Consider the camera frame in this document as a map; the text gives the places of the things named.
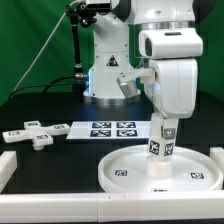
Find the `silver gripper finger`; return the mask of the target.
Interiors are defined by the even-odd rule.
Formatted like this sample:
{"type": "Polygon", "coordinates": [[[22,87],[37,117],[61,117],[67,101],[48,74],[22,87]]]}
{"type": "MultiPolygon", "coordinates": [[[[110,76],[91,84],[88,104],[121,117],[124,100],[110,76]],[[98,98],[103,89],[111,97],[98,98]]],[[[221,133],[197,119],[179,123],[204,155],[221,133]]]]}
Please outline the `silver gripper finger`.
{"type": "Polygon", "coordinates": [[[164,139],[174,139],[177,134],[178,120],[177,119],[163,119],[162,123],[162,137],[164,139]]]}

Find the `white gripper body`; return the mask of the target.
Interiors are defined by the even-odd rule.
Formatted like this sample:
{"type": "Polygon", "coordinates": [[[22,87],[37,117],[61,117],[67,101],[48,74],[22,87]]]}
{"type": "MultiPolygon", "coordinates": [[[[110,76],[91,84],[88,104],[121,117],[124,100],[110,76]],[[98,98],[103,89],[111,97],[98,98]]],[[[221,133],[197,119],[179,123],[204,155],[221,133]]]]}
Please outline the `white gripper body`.
{"type": "Polygon", "coordinates": [[[189,118],[195,108],[198,66],[195,59],[150,60],[155,82],[145,95],[168,119],[189,118]]]}

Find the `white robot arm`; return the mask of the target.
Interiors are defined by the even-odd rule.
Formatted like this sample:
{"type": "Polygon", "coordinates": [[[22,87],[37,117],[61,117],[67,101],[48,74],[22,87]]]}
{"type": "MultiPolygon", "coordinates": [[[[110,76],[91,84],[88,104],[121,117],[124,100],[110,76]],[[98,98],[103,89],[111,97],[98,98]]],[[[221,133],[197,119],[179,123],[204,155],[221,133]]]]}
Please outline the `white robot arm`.
{"type": "Polygon", "coordinates": [[[94,20],[94,64],[85,96],[102,103],[140,94],[136,80],[173,138],[195,107],[203,40],[193,27],[218,0],[86,0],[94,20]]]}

